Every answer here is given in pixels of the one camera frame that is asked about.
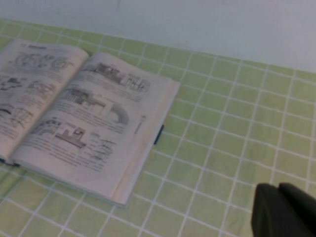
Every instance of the open book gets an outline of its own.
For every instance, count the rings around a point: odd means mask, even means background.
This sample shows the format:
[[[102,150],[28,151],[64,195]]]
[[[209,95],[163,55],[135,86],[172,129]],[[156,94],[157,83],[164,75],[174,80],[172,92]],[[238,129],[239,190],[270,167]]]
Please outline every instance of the open book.
[[[178,88],[106,53],[15,40],[0,53],[0,157],[126,204]]]

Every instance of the diagram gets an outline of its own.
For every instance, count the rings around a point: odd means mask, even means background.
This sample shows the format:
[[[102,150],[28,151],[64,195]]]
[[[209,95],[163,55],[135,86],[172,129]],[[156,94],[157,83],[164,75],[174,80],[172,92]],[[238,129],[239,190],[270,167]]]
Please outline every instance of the diagram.
[[[43,100],[48,100],[55,90],[56,87],[53,84],[48,84],[41,80],[32,82],[26,89],[29,94],[36,95]]]
[[[32,133],[38,135],[43,135],[46,133],[54,135],[62,122],[63,121],[61,119],[56,117],[44,119],[39,125],[36,126]]]
[[[12,114],[14,107],[9,104],[0,104],[0,118]]]
[[[77,127],[71,135],[69,134],[69,130],[66,129],[62,134],[57,133],[55,137],[62,139],[78,147],[79,149],[83,149],[86,146],[86,144],[81,141],[81,138],[84,135],[84,133],[85,133],[84,129],[82,129],[81,127]]]
[[[70,88],[62,96],[62,99],[72,101],[83,107],[101,113],[106,104],[93,98],[93,93],[81,88]]]
[[[32,121],[33,114],[23,108],[17,108],[13,111],[12,117],[10,118],[12,127],[17,128],[19,125],[25,128],[25,124]]]

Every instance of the tiled surface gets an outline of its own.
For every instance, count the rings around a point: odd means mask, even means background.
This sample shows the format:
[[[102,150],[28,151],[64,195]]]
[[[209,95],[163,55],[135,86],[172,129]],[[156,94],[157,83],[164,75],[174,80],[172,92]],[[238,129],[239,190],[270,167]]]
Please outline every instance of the tiled surface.
[[[316,74],[0,20],[13,38],[103,51],[182,82],[127,208],[0,165],[0,236],[250,237],[255,185],[316,196]]]

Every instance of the white wall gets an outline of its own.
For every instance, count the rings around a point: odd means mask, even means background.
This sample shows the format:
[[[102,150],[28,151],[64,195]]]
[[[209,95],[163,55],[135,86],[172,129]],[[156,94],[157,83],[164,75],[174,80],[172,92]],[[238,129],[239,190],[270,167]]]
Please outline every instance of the white wall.
[[[314,72],[315,12],[315,0],[0,1],[1,17]]]

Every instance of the black object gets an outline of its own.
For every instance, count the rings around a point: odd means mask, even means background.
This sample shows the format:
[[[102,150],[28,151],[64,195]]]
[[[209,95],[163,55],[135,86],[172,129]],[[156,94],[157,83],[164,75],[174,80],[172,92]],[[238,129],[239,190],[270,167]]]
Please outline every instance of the black object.
[[[259,184],[251,226],[254,237],[316,237],[316,199],[292,184]]]
[[[158,135],[157,135],[157,137],[156,137],[156,139],[154,141],[154,145],[156,145],[156,143],[158,142],[158,139],[159,139],[159,137],[161,135],[161,132],[162,132],[163,128],[164,128],[164,125],[161,125],[161,128],[160,128],[160,130],[158,132]]]

